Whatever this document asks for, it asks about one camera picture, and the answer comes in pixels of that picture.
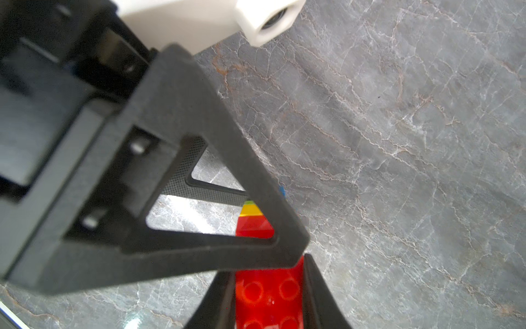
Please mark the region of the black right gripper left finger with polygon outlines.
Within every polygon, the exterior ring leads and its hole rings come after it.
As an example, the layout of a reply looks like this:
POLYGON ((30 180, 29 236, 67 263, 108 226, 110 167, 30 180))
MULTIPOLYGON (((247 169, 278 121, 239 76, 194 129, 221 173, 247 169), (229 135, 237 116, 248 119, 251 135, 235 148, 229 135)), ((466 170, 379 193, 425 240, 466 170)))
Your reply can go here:
POLYGON ((184 329, 236 327, 236 274, 218 272, 184 329))

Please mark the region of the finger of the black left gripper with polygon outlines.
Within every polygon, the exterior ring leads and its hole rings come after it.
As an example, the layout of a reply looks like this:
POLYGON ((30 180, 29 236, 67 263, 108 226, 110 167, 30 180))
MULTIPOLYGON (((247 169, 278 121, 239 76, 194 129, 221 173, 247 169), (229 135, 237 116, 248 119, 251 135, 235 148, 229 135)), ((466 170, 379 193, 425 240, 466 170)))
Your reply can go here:
POLYGON ((179 45, 149 63, 131 95, 85 105, 20 204, 1 203, 1 279, 44 294, 212 270, 286 268, 309 235, 206 74, 179 45), (196 180, 245 191, 275 230, 257 240, 156 230, 146 218, 186 138, 208 147, 196 180))
POLYGON ((180 161, 162 190, 162 194, 203 202, 242 206, 248 199, 245 191, 196 180, 192 177, 193 170, 207 147, 207 142, 201 137, 190 137, 183 140, 182 148, 178 152, 180 161))

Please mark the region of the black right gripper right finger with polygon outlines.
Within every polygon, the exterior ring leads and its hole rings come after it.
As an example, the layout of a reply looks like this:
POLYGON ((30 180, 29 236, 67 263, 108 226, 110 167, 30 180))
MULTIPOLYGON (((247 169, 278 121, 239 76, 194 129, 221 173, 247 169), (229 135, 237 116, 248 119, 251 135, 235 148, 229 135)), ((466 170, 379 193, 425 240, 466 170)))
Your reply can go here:
POLYGON ((304 328, 352 329, 338 308, 311 254, 304 255, 303 273, 304 328))

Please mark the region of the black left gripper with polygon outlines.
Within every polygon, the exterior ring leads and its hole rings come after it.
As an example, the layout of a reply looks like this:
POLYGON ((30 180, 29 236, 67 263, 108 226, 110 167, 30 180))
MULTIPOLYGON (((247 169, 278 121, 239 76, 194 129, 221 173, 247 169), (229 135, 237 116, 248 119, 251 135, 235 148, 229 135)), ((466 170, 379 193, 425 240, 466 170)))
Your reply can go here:
POLYGON ((1 203, 20 204, 82 108, 110 115, 155 50, 116 1, 1 2, 1 203))

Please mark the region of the red lego brick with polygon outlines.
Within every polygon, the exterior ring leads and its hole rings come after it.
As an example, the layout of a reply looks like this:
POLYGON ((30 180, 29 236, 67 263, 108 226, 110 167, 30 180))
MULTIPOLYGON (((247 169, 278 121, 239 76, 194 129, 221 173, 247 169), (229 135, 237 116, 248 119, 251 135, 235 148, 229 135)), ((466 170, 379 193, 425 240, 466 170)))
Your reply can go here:
POLYGON ((290 269, 236 273, 237 328, 303 328, 304 260, 290 269))

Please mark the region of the yellow lego brick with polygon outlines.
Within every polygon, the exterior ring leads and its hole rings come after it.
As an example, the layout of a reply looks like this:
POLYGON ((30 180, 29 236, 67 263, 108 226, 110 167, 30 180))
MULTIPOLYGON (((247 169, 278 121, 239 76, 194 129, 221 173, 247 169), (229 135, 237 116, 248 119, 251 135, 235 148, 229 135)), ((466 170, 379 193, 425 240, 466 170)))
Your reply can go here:
POLYGON ((255 204, 244 204, 239 217, 263 216, 262 211, 255 204))

